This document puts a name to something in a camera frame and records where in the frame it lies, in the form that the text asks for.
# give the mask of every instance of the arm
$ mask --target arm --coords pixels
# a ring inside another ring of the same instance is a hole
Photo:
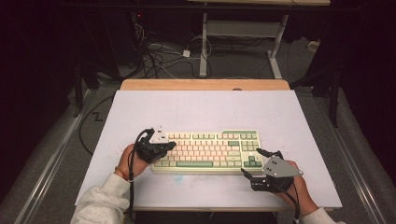
[[[293,161],[288,161],[291,165],[297,167],[297,164]],[[290,186],[288,189],[288,193],[297,201],[298,195],[298,202],[300,205],[300,220],[304,224],[335,224],[326,211],[323,208],[319,208],[315,202],[312,200],[311,196],[309,195],[308,188],[306,187],[305,180],[302,176],[295,176],[294,177],[294,186]],[[285,203],[290,205],[293,209],[294,203],[289,199],[284,193],[277,193],[278,197],[280,197]]]
[[[107,178],[102,187],[88,189],[78,201],[71,223],[121,223],[123,211],[129,207],[128,155],[134,145],[122,153],[119,169]],[[143,173],[149,165],[134,154],[134,177]]]

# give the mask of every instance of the mechanical keyboard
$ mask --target mechanical keyboard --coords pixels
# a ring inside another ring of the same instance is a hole
[[[263,156],[257,131],[228,130],[220,133],[167,133],[177,143],[152,164],[155,173],[241,174],[241,168],[262,174]]]

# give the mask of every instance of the sleeve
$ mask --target sleeve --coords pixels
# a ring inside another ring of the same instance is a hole
[[[88,189],[78,201],[71,223],[121,223],[129,207],[131,184],[111,174],[102,187]]]
[[[345,224],[345,222],[334,222],[323,208],[319,208],[317,211],[301,217],[300,221],[303,224]]]

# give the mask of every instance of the space bar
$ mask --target space bar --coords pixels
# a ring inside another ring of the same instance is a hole
[[[213,167],[212,161],[178,161],[177,167]]]

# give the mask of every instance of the table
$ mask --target table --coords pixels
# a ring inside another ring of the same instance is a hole
[[[235,88],[243,91],[231,91]],[[286,159],[298,162],[318,206],[342,206],[298,99],[284,80],[125,80],[110,109],[78,198],[89,187],[103,184],[124,148],[143,129],[158,123],[165,132],[191,128],[221,131],[233,125],[255,127],[263,148],[281,150]],[[134,188],[134,210],[139,211],[289,209],[272,193],[253,191],[242,174],[170,175],[146,169],[135,179]]]
[[[330,0],[189,0],[193,2],[228,3],[228,4],[255,4],[255,5],[286,5],[286,6],[328,6]],[[200,61],[200,77],[206,77],[207,65],[207,36],[208,35],[232,35],[252,37],[274,37],[275,42],[272,50],[268,50],[268,60],[271,65],[274,78],[282,78],[276,62],[276,53],[282,40],[289,15],[283,15],[281,22],[258,22],[258,21],[210,21],[207,13],[203,17],[202,53]]]

